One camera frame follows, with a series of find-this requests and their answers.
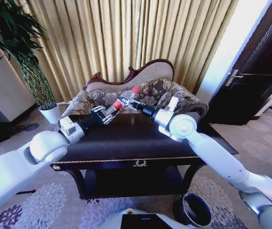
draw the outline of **door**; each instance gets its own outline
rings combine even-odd
[[[272,4],[210,103],[209,122],[243,125],[272,94]]]

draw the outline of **gold curtain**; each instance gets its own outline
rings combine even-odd
[[[127,77],[128,67],[163,58],[174,80],[195,92],[237,0],[17,0],[46,29],[36,52],[56,100],[74,97],[96,72]]]

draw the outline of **white wall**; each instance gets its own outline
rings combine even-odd
[[[9,61],[6,58],[0,60],[0,111],[6,118],[1,121],[12,121],[33,104],[32,95],[16,76]]]
[[[197,96],[209,103],[218,92],[272,0],[240,0],[199,87]]]

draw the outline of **floral carpet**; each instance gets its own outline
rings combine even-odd
[[[0,143],[0,155],[17,149],[43,130],[54,130],[33,111],[16,134]],[[236,157],[254,173],[272,178],[272,110],[247,125],[212,125],[237,151]],[[181,166],[183,174],[187,167]],[[126,208],[156,212],[173,219],[175,195],[80,200],[73,178],[66,172],[45,170],[24,191],[0,207],[0,229],[96,229],[109,215]],[[213,229],[256,229],[257,218],[240,200],[236,189],[207,166],[195,175],[189,191],[202,196],[213,213]]]

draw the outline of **red bottle cap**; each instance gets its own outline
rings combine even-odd
[[[137,94],[137,93],[139,93],[139,88],[138,87],[133,87],[132,91]]]
[[[122,104],[120,103],[119,100],[116,100],[113,104],[112,104],[117,110],[122,108]]]

